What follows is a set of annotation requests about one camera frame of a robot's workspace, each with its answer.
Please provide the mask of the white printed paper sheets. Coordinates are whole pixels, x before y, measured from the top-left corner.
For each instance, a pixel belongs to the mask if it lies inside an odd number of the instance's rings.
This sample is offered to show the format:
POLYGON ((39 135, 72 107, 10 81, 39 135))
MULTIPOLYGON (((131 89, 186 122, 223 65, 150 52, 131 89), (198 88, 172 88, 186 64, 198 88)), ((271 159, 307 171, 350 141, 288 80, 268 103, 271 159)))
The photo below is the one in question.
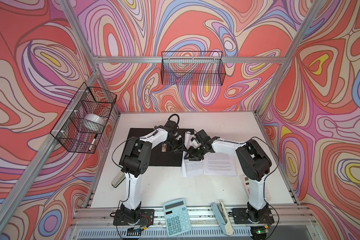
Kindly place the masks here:
POLYGON ((236 176, 235 157, 223 153, 207 153, 203 160, 203 171, 207 176, 236 176))

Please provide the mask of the teal clip folder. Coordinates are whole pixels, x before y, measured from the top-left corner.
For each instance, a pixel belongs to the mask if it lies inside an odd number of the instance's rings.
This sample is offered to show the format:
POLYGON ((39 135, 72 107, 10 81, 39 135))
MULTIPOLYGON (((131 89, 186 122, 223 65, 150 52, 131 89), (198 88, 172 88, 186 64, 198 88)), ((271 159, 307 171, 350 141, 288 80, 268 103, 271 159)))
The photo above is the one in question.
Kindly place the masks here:
MULTIPOLYGON (((131 137, 141 137, 151 133, 153 129, 130 128, 128 139, 131 137)), ((152 149, 150 167, 181 167, 183 151, 171 152, 167 146, 166 151, 162 152, 162 145, 157 145, 152 149)))

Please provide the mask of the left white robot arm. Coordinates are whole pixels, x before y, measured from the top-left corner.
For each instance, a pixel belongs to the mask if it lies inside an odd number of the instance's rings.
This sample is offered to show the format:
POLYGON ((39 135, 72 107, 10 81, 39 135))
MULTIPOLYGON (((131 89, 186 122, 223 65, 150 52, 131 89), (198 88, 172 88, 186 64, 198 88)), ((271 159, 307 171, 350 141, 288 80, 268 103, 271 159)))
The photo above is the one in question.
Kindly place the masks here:
POLYGON ((127 140, 120 159, 127 181, 124 208, 137 211, 141 207, 142 175, 149 167, 152 149, 162 143, 166 144, 171 152, 182 152, 186 149, 178 127, 158 126, 145 136, 127 140))

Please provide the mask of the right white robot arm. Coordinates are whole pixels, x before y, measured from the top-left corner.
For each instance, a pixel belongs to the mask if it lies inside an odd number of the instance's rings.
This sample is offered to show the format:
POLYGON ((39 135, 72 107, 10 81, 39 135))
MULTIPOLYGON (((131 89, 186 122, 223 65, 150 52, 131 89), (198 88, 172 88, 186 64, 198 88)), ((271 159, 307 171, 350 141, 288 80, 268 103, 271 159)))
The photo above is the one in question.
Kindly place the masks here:
POLYGON ((261 211, 269 206, 266 201, 265 182, 270 174, 272 161, 254 138, 241 143, 218 137, 203 141, 197 140, 197 146, 190 146, 186 151, 185 159, 201 161, 208 153, 237 157, 243 173, 249 179, 249 208, 261 211))

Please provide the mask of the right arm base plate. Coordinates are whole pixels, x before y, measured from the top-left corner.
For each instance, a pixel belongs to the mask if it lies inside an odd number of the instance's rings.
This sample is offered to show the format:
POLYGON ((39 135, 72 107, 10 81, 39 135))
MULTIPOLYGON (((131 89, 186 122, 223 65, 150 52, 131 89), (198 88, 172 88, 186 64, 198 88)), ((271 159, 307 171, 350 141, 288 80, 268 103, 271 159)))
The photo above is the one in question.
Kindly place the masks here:
POLYGON ((235 224, 264 224, 272 225, 275 223, 273 214, 268 206, 265 206, 261 210, 248 208, 233 208, 229 212, 229 216, 234 218, 235 224))

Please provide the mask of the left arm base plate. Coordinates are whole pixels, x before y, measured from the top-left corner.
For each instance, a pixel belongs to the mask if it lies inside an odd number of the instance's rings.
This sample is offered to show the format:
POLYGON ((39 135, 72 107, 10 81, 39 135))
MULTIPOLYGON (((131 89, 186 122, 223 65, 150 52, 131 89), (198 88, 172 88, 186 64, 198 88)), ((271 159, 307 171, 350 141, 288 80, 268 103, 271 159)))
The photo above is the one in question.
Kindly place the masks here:
POLYGON ((137 212, 131 212, 128 209, 117 210, 113 214, 113 225, 149 227, 154 223, 154 216, 154 209, 142 209, 137 212))

